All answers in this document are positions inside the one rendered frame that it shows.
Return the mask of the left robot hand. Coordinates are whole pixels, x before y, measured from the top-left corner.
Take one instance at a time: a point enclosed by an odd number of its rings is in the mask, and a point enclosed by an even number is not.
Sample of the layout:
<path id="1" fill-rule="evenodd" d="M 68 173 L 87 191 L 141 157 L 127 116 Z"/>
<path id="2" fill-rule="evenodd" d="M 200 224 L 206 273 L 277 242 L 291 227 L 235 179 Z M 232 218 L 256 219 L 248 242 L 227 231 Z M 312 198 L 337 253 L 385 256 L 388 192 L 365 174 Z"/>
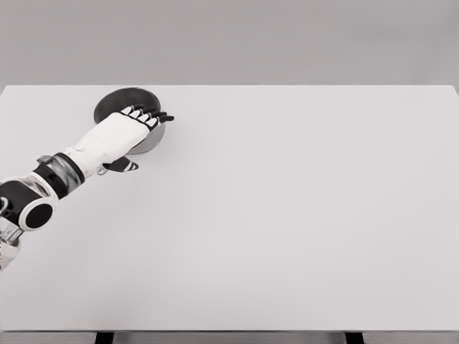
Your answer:
<path id="1" fill-rule="evenodd" d="M 138 164 L 126 157 L 128 152 L 146 139 L 149 133 L 174 120 L 174 116 L 155 107 L 129 105 L 111 113 L 82 139 L 84 157 L 89 167 L 125 173 L 138 169 Z"/>

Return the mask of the dark grey metal pot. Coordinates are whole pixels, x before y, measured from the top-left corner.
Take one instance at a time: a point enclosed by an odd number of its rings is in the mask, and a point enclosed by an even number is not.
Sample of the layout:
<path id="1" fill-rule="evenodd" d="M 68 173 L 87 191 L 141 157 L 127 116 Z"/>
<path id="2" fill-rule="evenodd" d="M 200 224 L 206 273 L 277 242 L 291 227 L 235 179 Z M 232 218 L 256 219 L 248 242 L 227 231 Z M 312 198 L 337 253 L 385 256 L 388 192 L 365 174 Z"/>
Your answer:
<path id="1" fill-rule="evenodd" d="M 94 121 L 98 124 L 106 119 L 109 114 L 135 104 L 142 104 L 147 108 L 156 108 L 157 110 L 161 109 L 159 99 L 151 91 L 139 87 L 125 87 L 107 94 L 98 102 L 93 113 Z M 155 128 L 142 142 L 133 147 L 128 154 L 142 154 L 152 150 L 161 142 L 165 131 L 166 125 Z"/>

